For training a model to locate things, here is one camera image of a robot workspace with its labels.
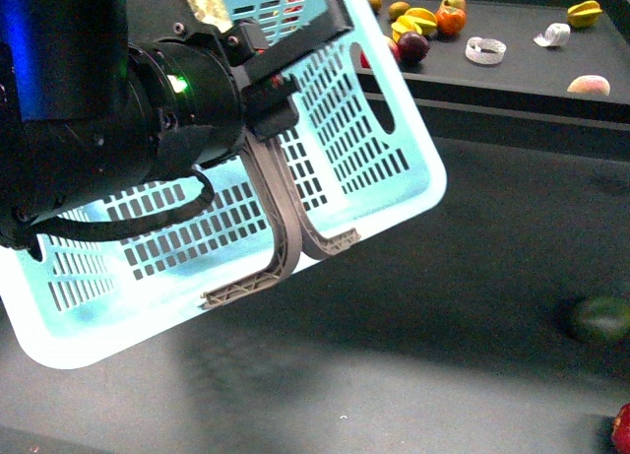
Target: gray table surface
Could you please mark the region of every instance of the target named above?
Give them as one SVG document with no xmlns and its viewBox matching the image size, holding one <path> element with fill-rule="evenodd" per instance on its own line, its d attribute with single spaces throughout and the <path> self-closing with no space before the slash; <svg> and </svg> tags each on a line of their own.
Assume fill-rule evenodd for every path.
<svg viewBox="0 0 630 454">
<path fill-rule="evenodd" d="M 85 369 L 0 310 L 0 452 L 610 452 L 630 345 L 553 314 L 630 282 L 630 166 L 436 143 L 433 211 Z"/>
</svg>

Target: light blue plastic basket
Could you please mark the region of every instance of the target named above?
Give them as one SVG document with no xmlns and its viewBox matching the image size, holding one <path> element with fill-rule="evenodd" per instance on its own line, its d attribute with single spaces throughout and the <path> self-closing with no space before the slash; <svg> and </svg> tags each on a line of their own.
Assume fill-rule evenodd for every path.
<svg viewBox="0 0 630 454">
<path fill-rule="evenodd" d="M 224 0 L 234 20 L 259 20 L 270 42 L 326 8 L 325 0 Z M 283 151 L 302 203 L 326 236 L 355 227 L 362 238 L 436 205 L 446 174 L 365 0 L 345 0 L 355 30 L 290 69 L 297 127 Z M 358 43 L 373 67 L 395 131 L 386 133 L 352 63 Z M 264 269 L 270 224 L 243 163 L 208 171 L 216 203 L 189 223 L 136 239 L 93 244 L 41 236 L 42 263 L 0 251 L 0 294 L 24 350 L 57 368 L 93 363 L 204 312 L 200 295 Z M 142 216 L 195 197 L 194 179 L 121 192 L 70 213 L 103 221 Z M 296 270 L 315 263 L 303 256 Z"/>
</svg>

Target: twisted white paper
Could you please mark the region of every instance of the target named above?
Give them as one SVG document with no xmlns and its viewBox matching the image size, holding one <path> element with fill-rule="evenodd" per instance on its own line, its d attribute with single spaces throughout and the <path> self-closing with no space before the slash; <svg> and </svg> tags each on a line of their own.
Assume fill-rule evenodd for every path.
<svg viewBox="0 0 630 454">
<path fill-rule="evenodd" d="M 539 33 L 534 42 L 541 47 L 560 47 L 566 45 L 571 35 L 571 28 L 568 24 L 554 23 L 549 26 L 545 33 Z"/>
<path fill-rule="evenodd" d="M 494 38 L 471 37 L 466 44 L 466 56 L 480 65 L 501 63 L 507 47 Z"/>
</svg>

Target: green avocado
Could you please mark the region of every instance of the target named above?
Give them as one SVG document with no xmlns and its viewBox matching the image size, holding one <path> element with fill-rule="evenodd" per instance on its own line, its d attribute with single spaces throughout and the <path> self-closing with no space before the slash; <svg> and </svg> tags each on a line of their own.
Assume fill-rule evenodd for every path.
<svg viewBox="0 0 630 454">
<path fill-rule="evenodd" d="M 569 332 L 591 345 L 615 344 L 630 335 L 630 301 L 617 296 L 593 296 L 569 313 Z"/>
</svg>

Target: green indicator light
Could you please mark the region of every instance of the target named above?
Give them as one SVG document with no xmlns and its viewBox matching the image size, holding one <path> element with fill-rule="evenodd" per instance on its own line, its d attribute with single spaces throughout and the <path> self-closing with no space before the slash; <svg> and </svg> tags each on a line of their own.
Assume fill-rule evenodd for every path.
<svg viewBox="0 0 630 454">
<path fill-rule="evenodd" d="M 188 83 L 184 77 L 176 77 L 175 75 L 166 75 L 168 81 L 173 87 L 173 91 L 176 93 L 183 93 L 188 88 Z"/>
</svg>

